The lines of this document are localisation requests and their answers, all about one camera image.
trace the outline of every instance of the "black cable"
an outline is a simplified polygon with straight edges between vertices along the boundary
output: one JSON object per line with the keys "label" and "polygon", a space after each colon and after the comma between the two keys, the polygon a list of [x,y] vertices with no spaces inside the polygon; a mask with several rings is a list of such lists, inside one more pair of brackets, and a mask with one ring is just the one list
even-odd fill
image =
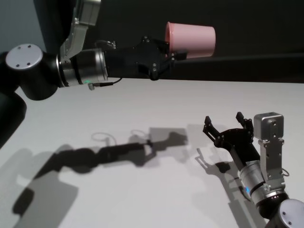
{"label": "black cable", "polygon": [[113,86],[116,83],[119,83],[123,78],[118,79],[115,82],[105,82],[105,83],[93,83],[94,87],[105,87],[105,86]]}
{"label": "black cable", "polygon": [[113,82],[113,84],[119,83],[123,78],[121,77],[120,79],[118,79],[117,81]]}

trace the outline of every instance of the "black robot arm segment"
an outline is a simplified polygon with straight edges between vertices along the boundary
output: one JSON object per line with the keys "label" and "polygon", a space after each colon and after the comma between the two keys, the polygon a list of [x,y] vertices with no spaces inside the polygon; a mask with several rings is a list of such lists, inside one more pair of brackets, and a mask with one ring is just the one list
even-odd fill
{"label": "black robot arm segment", "polygon": [[143,77],[158,80],[170,71],[175,60],[187,58],[187,52],[169,52],[169,43],[143,37],[135,47],[112,49],[104,52],[109,77]]}
{"label": "black robot arm segment", "polygon": [[19,127],[27,109],[25,102],[15,93],[18,82],[5,66],[6,55],[0,55],[0,149]]}

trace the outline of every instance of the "metal bracket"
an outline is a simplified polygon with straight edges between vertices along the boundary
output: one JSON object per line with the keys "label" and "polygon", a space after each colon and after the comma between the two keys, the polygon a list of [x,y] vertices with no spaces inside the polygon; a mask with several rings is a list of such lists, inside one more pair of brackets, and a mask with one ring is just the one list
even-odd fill
{"label": "metal bracket", "polygon": [[268,191],[285,188],[282,169],[284,117],[277,113],[258,114],[254,118],[254,136],[261,147],[261,171]]}
{"label": "metal bracket", "polygon": [[70,34],[60,48],[61,62],[82,51],[86,31],[97,22],[101,0],[77,0]]}

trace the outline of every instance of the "paper cup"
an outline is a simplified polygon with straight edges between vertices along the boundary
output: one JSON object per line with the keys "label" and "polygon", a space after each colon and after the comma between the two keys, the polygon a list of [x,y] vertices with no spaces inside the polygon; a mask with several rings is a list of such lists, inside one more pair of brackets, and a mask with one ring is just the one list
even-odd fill
{"label": "paper cup", "polygon": [[187,58],[212,56],[216,35],[213,27],[167,23],[166,42],[170,42],[170,52],[187,50]]}

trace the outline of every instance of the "cable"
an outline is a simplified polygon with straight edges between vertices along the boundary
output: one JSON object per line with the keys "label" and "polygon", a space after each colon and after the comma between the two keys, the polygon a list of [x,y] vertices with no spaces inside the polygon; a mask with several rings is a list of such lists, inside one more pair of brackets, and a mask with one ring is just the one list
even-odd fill
{"label": "cable", "polygon": [[93,83],[94,87],[105,87],[105,86],[113,86],[116,83],[119,83],[123,78],[118,79],[115,82],[103,82],[103,83]]}
{"label": "cable", "polygon": [[113,82],[113,84],[119,83],[123,78],[118,79],[116,82]]}
{"label": "cable", "polygon": [[285,172],[285,173],[283,173],[283,176],[289,177],[289,172],[286,169],[283,169],[283,168],[282,168],[282,170]]}

